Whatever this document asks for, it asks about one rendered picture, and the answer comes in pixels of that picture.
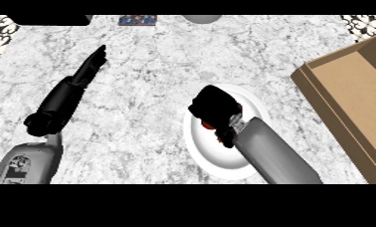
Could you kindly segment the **dark blue patterned box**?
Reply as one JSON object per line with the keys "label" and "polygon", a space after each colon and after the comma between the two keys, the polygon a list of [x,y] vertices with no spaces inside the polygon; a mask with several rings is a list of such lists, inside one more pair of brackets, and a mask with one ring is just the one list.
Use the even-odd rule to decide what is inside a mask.
{"label": "dark blue patterned box", "polygon": [[156,15],[122,15],[119,18],[120,26],[154,26],[156,23]]}

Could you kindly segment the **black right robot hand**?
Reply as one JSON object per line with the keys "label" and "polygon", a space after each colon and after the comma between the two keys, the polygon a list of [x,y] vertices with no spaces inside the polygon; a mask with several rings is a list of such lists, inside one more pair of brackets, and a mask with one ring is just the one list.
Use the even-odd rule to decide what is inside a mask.
{"label": "black right robot hand", "polygon": [[237,101],[231,95],[216,86],[207,85],[191,99],[187,110],[199,120],[203,120],[215,127],[212,129],[213,135],[222,146],[232,148],[235,133],[230,126],[230,118],[240,112]]}

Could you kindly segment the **brown cardboard box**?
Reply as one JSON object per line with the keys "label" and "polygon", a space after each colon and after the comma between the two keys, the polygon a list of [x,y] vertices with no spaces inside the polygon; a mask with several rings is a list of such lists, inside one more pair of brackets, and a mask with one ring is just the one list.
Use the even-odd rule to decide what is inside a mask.
{"label": "brown cardboard box", "polygon": [[376,36],[305,62],[290,79],[364,179],[376,184]]}

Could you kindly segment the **black appliance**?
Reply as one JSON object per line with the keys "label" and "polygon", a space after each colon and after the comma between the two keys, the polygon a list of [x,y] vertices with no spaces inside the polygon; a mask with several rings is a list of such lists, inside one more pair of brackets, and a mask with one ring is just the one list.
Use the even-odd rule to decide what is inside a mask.
{"label": "black appliance", "polygon": [[91,15],[10,15],[8,18],[19,25],[26,26],[87,26]]}

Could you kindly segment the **grey round bowl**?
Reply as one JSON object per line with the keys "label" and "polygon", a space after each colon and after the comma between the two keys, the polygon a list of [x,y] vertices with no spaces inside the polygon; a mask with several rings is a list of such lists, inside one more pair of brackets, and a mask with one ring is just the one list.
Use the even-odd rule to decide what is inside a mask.
{"label": "grey round bowl", "polygon": [[218,20],[219,15],[184,15],[184,18],[196,24],[209,24]]}

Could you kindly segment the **white oval plate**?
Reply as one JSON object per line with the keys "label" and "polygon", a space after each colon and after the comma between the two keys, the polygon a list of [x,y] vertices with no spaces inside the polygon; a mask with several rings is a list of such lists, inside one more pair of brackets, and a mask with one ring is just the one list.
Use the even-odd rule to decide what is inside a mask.
{"label": "white oval plate", "polygon": [[[231,84],[215,84],[241,104],[241,119],[249,121],[255,116],[271,124],[262,102],[243,87]],[[213,131],[200,125],[200,119],[185,111],[184,140],[187,151],[200,169],[224,180],[238,180],[256,173],[235,147],[225,148],[216,141]]]}

